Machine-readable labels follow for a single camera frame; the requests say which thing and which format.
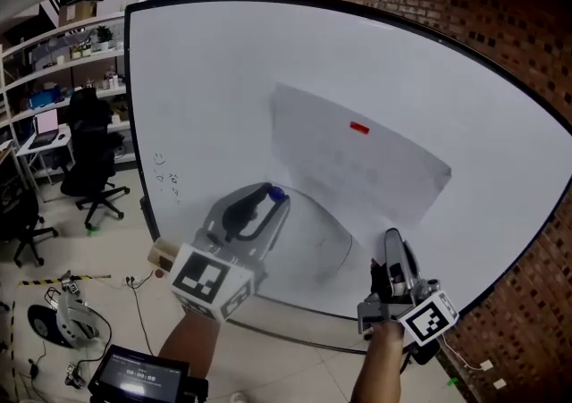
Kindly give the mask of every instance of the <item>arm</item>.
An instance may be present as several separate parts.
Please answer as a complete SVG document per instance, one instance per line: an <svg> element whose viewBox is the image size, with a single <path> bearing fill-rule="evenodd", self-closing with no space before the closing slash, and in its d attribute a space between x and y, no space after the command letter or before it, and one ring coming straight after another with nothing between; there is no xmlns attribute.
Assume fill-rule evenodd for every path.
<svg viewBox="0 0 572 403"><path fill-rule="evenodd" d="M357 378L350 403L399 403L403 327L395 322L374 326L366 361Z"/></svg>
<svg viewBox="0 0 572 403"><path fill-rule="evenodd" d="M216 321L189 310L164 342L159 356L187 362L192 377L205 379L220 328Z"/></svg>

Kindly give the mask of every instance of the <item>white tile floor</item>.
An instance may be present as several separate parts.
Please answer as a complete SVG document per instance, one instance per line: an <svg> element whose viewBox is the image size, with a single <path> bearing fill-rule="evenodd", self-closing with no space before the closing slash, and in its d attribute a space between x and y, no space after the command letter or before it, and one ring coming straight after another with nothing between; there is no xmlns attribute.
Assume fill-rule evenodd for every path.
<svg viewBox="0 0 572 403"><path fill-rule="evenodd" d="M135 170L119 172L113 179L117 185L131 188L128 196L114 204L125 213L116 221L102 209L94 225L100 230L88 236L83 220L87 211L78 211L72 200L59 193L59 185L46 186L48 200L40 205L46 226L60 232L57 239L47 238L38 244L45 258L43 267L36 267L29 251L22 255L24 266L12 262L14 243L3 245L0 252L0 299L8 304L16 301L14 320L14 357L16 370L27 374L28 359L43 352L42 340L29 327L28 306L44 304L46 286L17 287L18 281L56 278L70 269L75 274L111 274L112 279L82 281L80 289L89 305L108 319L113 327L113 343L142 352L147 351L132 292L122 287L127 275L145 277L151 271L147 252L151 238L139 210L142 189ZM151 348L157 352L172 328L182 317L181 307L170 293L165 279L151 278L139 289L141 313L147 327ZM273 302L256 299L237 314L237 319L250 319L252 324L266 326L274 332L290 333L304 339L338 346L366 348L349 321L312 315L312 328L307 328L309 313ZM2 315L0 338L8 342L10 315ZM100 327L103 339L107 329ZM86 390L64 385L65 367L81 358L94 358L103 350L98 342L87 350L69 350L49 343L40 363L36 387L50 402L88 401ZM0 373L4 387L13 392L9 353L0 356ZM213 365L208 376L210 400L228 401L228 396L243 390L255 403L343 403L348 401L358 376L363 357L310 348L270 338L237 326L225 324L221 329ZM94 373L97 364L91 364ZM462 402L449 377L433 360L426 366L412 365L403 374L403 402ZM17 380L21 398L25 390Z"/></svg>

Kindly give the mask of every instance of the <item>black office chair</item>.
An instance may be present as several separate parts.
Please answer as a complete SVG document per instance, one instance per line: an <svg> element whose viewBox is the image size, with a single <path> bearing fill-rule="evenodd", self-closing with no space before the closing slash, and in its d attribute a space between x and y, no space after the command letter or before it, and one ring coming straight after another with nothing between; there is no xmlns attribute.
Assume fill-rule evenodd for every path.
<svg viewBox="0 0 572 403"><path fill-rule="evenodd" d="M38 222L44 223L44 219L38 215L38 200L32 190L23 190L11 203L2 208L0 214L0 239L20 240L20 245L14 255L14 262L20 267L21 261L18 259L22 250L28 244L34 253L34 257L40 266L44 264L44 259L38 256L34 238L37 236L52 233L54 238L58 232L52 227L40 228L36 230Z"/></svg>
<svg viewBox="0 0 572 403"><path fill-rule="evenodd" d="M59 163L65 173L62 193L84 197L76 202L79 209L91 203L84 222L88 230L92 228L91 216L99 205L107 206L121 220L124 214L107 199L119 192L129 194L130 190L127 187L105 190L105 185L115 187L107 180L115 175L113 147L117 145L116 135L107 134L111 121L109 104L97 98L94 88L84 88L71 97L67 115L75 164L68 171L65 163Z"/></svg>

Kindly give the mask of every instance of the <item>whiteboard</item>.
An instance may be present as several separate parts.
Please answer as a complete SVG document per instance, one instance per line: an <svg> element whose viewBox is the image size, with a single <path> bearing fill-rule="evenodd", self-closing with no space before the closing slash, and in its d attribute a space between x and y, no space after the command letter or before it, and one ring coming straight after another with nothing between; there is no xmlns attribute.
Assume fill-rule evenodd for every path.
<svg viewBox="0 0 572 403"><path fill-rule="evenodd" d="M192 242L217 199L266 179L277 83L360 113L451 167L405 238L457 310L526 249L570 180L569 128L533 92L470 49L371 8L159 0L129 6L127 43L141 180L174 242ZM355 317L369 293L368 252L291 194L260 293Z"/></svg>

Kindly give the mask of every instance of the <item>red brick wall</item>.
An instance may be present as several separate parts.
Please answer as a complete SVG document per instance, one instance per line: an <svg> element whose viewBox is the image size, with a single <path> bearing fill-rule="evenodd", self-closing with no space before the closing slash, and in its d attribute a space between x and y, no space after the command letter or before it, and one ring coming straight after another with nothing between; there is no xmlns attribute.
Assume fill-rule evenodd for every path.
<svg viewBox="0 0 572 403"><path fill-rule="evenodd" d="M347 0L398 14L492 58L572 122L570 0ZM447 335L483 401L572 401L572 190L494 292ZM503 378L507 387L495 390Z"/></svg>

